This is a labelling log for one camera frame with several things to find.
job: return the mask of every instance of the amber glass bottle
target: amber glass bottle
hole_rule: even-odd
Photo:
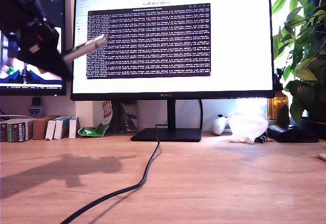
[[[268,99],[267,111],[270,120],[276,120],[280,109],[289,103],[288,97],[282,93],[282,90],[275,92],[274,98]]]
[[[267,101],[267,113],[270,120],[276,120],[280,109],[289,103],[288,97],[282,93],[283,86],[280,82],[282,75],[283,71],[277,69],[276,74],[274,75],[275,97],[268,98]]]

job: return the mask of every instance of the desk surface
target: desk surface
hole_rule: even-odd
[[[137,183],[156,147],[130,135],[1,143],[1,222],[60,223]],[[326,144],[161,143],[146,184],[72,223],[325,223]]]

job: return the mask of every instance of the black cable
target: black cable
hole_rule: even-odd
[[[200,105],[200,130],[203,130],[203,102],[201,99],[199,99],[199,105]]]
[[[140,180],[139,183],[137,183],[136,185],[133,185],[133,186],[130,186],[130,187],[126,187],[124,189],[120,189],[118,191],[115,191],[115,192],[112,192],[112,193],[109,193],[103,197],[100,197],[99,199],[97,200],[94,200],[93,202],[89,203],[88,205],[82,207],[81,209],[77,210],[75,213],[73,213],[72,215],[70,215],[68,218],[66,218],[63,222],[61,222],[61,224],[68,224],[68,223],[71,223],[74,219],[76,219],[77,217],[79,217],[81,214],[83,214],[84,212],[88,211],[89,209],[93,208],[94,206],[102,203],[103,201],[105,200],[108,200],[114,196],[117,196],[119,194],[122,194],[122,193],[125,193],[125,192],[129,192],[129,191],[132,191],[136,188],[139,188],[140,186],[142,186],[144,184],[144,182],[146,181],[147,179],[147,174],[148,174],[148,170],[149,170],[149,167],[157,153],[157,150],[160,146],[160,141],[158,139],[158,131],[157,131],[157,127],[158,126],[166,126],[166,125],[163,125],[163,124],[157,124],[155,125],[155,129],[156,129],[156,139],[157,139],[157,146],[152,154],[152,156],[150,157],[150,159],[148,160],[148,163],[146,165],[146,168],[145,168],[145,172],[143,174],[143,178]]]
[[[0,112],[1,112],[4,116],[7,115],[6,113],[4,113],[4,112],[1,110],[1,108],[0,108]]]

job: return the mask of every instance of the snack bag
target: snack bag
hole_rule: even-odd
[[[94,127],[83,127],[78,130],[78,134],[81,136],[103,136],[106,132],[111,118],[112,118],[112,105],[111,101],[105,101],[103,103],[104,116],[101,124],[97,128]]]

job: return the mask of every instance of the monitor base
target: monitor base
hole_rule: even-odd
[[[199,142],[201,140],[200,128],[176,128],[168,131],[167,128],[158,129],[158,138],[161,142]],[[156,129],[145,128],[131,138],[132,141],[155,142]]]

